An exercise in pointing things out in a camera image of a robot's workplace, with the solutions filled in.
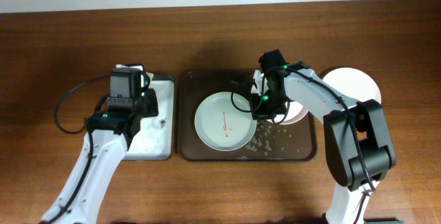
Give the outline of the pink plate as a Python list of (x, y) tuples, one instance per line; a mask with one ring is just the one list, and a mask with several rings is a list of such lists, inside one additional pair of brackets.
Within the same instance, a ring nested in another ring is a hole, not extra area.
[[(266, 92), (269, 88), (267, 86), (267, 79), (264, 80), (264, 73), (260, 70), (254, 70), (252, 79), (254, 80), (256, 85), (253, 85), (250, 92), (252, 94), (261, 95), (261, 90), (263, 89)], [(277, 114), (274, 120), (271, 118), (267, 119), (267, 121), (272, 123), (280, 123), (281, 125), (289, 125), (301, 120), (306, 114), (308, 110), (304, 108), (301, 104), (296, 101), (292, 101), (289, 104), (289, 109), (286, 114)]]

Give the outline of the grey-green plate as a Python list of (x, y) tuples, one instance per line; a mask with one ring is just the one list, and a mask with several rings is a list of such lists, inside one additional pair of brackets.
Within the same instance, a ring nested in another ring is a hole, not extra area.
[(237, 150), (254, 136), (257, 121), (249, 113), (249, 101), (231, 92), (217, 92), (198, 106), (194, 127), (198, 137), (211, 149)]

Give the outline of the cream white plate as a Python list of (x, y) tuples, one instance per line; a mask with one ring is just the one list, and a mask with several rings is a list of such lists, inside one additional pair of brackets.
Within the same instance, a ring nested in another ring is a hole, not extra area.
[(355, 68), (337, 68), (328, 72), (323, 81), (344, 95), (359, 101), (374, 99), (382, 103), (380, 88), (365, 72)]

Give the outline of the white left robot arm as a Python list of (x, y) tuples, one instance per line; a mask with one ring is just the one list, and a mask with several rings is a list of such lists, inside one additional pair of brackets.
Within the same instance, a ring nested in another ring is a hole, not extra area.
[(80, 155), (42, 223), (95, 223), (112, 176), (141, 131), (141, 121), (158, 116), (156, 93), (143, 65), (119, 65), (108, 78), (110, 91), (84, 120)]

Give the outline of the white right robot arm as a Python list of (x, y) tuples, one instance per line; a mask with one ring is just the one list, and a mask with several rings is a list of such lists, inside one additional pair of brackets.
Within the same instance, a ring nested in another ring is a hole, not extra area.
[(289, 64), (280, 50), (264, 53), (249, 99), (254, 120), (286, 117), (291, 102), (324, 127), (327, 166), (336, 186), (326, 223), (364, 223), (369, 199), (397, 162), (384, 111), (374, 99), (357, 100), (325, 83), (306, 63)]

